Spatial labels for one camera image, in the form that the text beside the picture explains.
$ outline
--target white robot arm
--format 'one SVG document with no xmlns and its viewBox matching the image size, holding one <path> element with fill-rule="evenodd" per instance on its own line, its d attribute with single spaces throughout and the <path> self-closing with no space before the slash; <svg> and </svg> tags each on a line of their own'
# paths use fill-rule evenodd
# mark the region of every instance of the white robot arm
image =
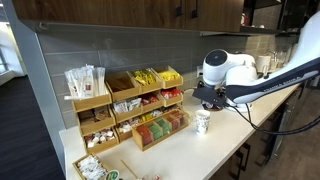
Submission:
<svg viewBox="0 0 320 180">
<path fill-rule="evenodd" d="M 298 48 L 282 69 L 260 79 L 254 75 L 250 55 L 229 54 L 223 50 L 210 52 L 203 63 L 203 88 L 193 96 L 217 106 L 224 105 L 212 87 L 226 80 L 226 96 L 236 104 L 252 102 L 266 94 L 300 83 L 320 74 L 320 12 L 309 19 L 302 29 Z"/>
</svg>

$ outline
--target red snack bag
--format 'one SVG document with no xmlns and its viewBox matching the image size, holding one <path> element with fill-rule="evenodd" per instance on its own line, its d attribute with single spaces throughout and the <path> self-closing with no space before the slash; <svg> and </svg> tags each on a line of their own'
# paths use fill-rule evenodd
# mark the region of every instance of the red snack bag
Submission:
<svg viewBox="0 0 320 180">
<path fill-rule="evenodd" d="M 179 96 L 180 93 L 181 93 L 181 91 L 179 89 L 173 89 L 172 90 L 172 96 L 173 97 Z"/>
<path fill-rule="evenodd" d="M 157 97 L 155 97 L 155 96 L 151 96 L 151 97 L 149 98 L 149 101 L 150 101 L 151 103 L 154 103 L 154 102 L 159 101 L 159 99 L 158 99 Z"/>
<path fill-rule="evenodd" d="M 171 91 L 161 91 L 161 95 L 164 97 L 164 99 L 172 98 L 172 92 Z"/>
</svg>

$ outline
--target kitchen cabinet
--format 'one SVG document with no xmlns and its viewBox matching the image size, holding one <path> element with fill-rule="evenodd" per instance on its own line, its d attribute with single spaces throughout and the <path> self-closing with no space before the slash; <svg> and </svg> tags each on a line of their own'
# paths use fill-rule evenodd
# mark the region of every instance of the kitchen cabinet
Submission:
<svg viewBox="0 0 320 180">
<path fill-rule="evenodd" d="M 20 20 L 237 32 L 243 0 L 13 0 Z"/>
<path fill-rule="evenodd" d="M 281 119 L 281 113 L 277 111 L 275 111 L 260 128 L 276 131 Z M 269 161 L 274 141 L 275 136 L 273 135 L 258 131 L 254 132 L 210 179 L 252 179 L 261 167 Z"/>
<path fill-rule="evenodd" d="M 186 29 L 238 32 L 243 0 L 186 0 Z"/>
<path fill-rule="evenodd" d="M 13 0 L 19 19 L 91 25 L 182 28 L 180 0 Z"/>
</svg>

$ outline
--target white countertop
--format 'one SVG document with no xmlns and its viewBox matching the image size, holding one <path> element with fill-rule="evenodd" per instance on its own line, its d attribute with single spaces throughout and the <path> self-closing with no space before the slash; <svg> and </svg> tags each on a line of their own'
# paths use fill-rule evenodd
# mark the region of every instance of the white countertop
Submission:
<svg viewBox="0 0 320 180">
<path fill-rule="evenodd" d="M 298 85 L 264 96 L 253 103 L 252 121 L 261 125 L 274 110 L 296 89 Z M 202 109 L 200 100 L 186 92 L 184 111 L 192 120 L 194 112 Z M 134 176 L 121 163 L 124 160 L 139 176 L 160 175 L 161 179 L 197 180 L 210 178 L 223 163 L 251 136 L 254 129 L 242 117 L 229 110 L 211 112 L 208 133 L 199 136 L 195 123 L 154 147 L 142 152 L 128 139 L 98 154 L 111 169 L 117 169 L 124 180 Z M 66 178 L 79 179 L 72 163 L 85 155 L 78 127 L 60 132 L 65 148 Z"/>
</svg>

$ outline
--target wooden tray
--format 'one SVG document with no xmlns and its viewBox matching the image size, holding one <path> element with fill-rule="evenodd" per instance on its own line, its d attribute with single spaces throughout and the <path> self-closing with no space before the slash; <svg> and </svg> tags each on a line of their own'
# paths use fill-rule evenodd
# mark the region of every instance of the wooden tray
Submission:
<svg viewBox="0 0 320 180">
<path fill-rule="evenodd" d="M 100 158 L 95 154 L 95 153 L 89 153 L 85 156 L 83 156 L 82 158 L 78 159 L 76 162 L 72 163 L 73 167 L 76 169 L 79 177 L 83 180 L 86 180 L 86 178 L 82 175 L 82 173 L 80 172 L 79 168 L 78 168 L 78 163 L 82 160 L 84 160 L 85 158 L 87 158 L 88 156 L 92 155 L 93 157 L 95 157 L 96 159 L 98 159 L 98 161 L 100 162 L 101 166 L 107 171 L 109 172 L 110 168 L 105 165 L 101 160 Z"/>
<path fill-rule="evenodd" d="M 170 98 L 170 99 L 164 99 L 163 96 L 161 96 L 160 98 L 162 98 L 163 106 L 164 107 L 168 107 L 168 106 L 171 106 L 171 105 L 174 105 L 174 104 L 181 103 L 183 101 L 183 94 L 180 93 L 179 96 L 176 96 L 176 97 L 173 97 L 173 98 Z"/>
<path fill-rule="evenodd" d="M 106 88 L 108 94 L 83 100 L 73 100 L 72 107 L 75 112 L 81 112 L 92 108 L 108 105 L 112 103 L 111 94 Z"/>
<path fill-rule="evenodd" d="M 120 133 L 119 129 L 116 128 L 120 143 L 132 137 L 132 130 L 126 133 Z"/>
<path fill-rule="evenodd" d="M 105 151 L 107 149 L 110 149 L 116 145 L 119 144 L 119 138 L 118 138 L 118 135 L 117 135 L 117 132 L 114 128 L 111 128 L 112 131 L 113 131 L 113 134 L 114 134 L 114 137 L 113 139 L 109 140 L 109 141 L 106 141 L 102 144 L 96 144 L 94 147 L 92 148 L 87 148 L 87 142 L 85 142 L 84 138 L 82 138 L 83 140 L 83 144 L 84 144 L 84 148 L 86 150 L 86 152 L 89 154 L 89 153 L 99 153 L 101 151 Z"/>
<path fill-rule="evenodd" d="M 155 96 L 157 96 L 159 101 L 142 106 L 142 113 L 150 112 L 163 106 L 164 99 L 162 98 L 162 96 L 159 93 L 154 94 Z"/>
<path fill-rule="evenodd" d="M 116 82 L 120 82 L 122 85 L 127 85 L 126 89 L 121 91 L 116 91 L 116 88 L 119 87 L 119 84 L 114 84 Z M 128 99 L 130 97 L 138 96 L 141 92 L 139 84 L 129 76 L 128 72 L 119 72 L 111 75 L 107 75 L 106 77 L 106 85 L 111 92 L 112 101 L 120 101 L 124 99 Z"/>
<path fill-rule="evenodd" d="M 170 66 L 166 67 L 158 67 L 158 68 L 153 68 L 152 71 L 161 79 L 162 81 L 162 88 L 163 89 L 169 89 L 177 86 L 183 85 L 183 77 L 180 75 L 179 79 L 174 79 L 171 81 L 165 81 L 158 73 L 163 72 L 163 71 L 172 71 L 175 73 L 178 73 L 176 70 L 174 70 Z"/>
<path fill-rule="evenodd" d="M 157 90 L 160 90 L 162 88 L 162 79 L 160 79 L 152 69 L 148 68 L 147 69 L 152 75 L 153 77 L 155 78 L 156 82 L 153 83 L 153 84 L 149 84 L 149 85 L 145 85 L 145 86 L 142 86 L 140 85 L 140 83 L 138 83 L 136 80 L 136 82 L 138 83 L 138 85 L 140 86 L 140 89 L 141 89 L 141 94 L 146 94 L 148 92 L 153 92 L 153 91 L 157 91 Z M 134 79 L 134 76 L 133 76 L 133 72 L 128 72 L 130 77 L 132 77 Z"/>
<path fill-rule="evenodd" d="M 142 106 L 137 107 L 137 108 L 133 108 L 131 111 L 120 113 L 120 114 L 115 112 L 115 110 L 113 108 L 112 108 L 112 111 L 116 117 L 116 122 L 121 123 L 125 120 L 128 120 L 128 119 L 131 119 L 131 118 L 134 118 L 134 117 L 141 115 L 142 114 Z"/>
<path fill-rule="evenodd" d="M 175 133 L 177 133 L 177 132 L 181 131 L 182 129 L 184 129 L 185 127 L 187 127 L 189 124 L 189 117 L 185 112 L 183 112 L 183 111 L 180 111 L 180 112 L 183 113 L 184 115 L 183 115 L 183 123 L 180 124 L 179 128 L 177 128 L 174 131 L 171 131 L 170 134 L 166 134 L 166 135 L 162 136 L 161 138 L 159 138 L 159 139 L 157 139 L 157 140 L 155 140 L 145 146 L 143 145 L 142 137 L 139 134 L 139 132 L 136 130 L 136 128 L 132 128 L 133 140 L 137 144 L 137 146 L 141 149 L 141 151 L 145 151 L 145 150 L 153 147 L 154 145 L 160 143 L 161 141 L 167 139 L 168 137 L 174 135 Z M 150 123 L 153 123 L 153 121 L 145 123 L 144 125 L 148 126 L 148 125 L 150 125 Z"/>
<path fill-rule="evenodd" d="M 108 110 L 111 116 L 110 118 L 106 118 L 103 121 L 99 121 L 93 124 L 86 124 L 86 125 L 81 125 L 81 120 L 79 119 L 79 116 L 77 114 L 78 126 L 80 129 L 81 136 L 86 136 L 94 132 L 100 131 L 102 129 L 115 126 L 116 120 L 109 106 L 108 106 Z"/>
</svg>

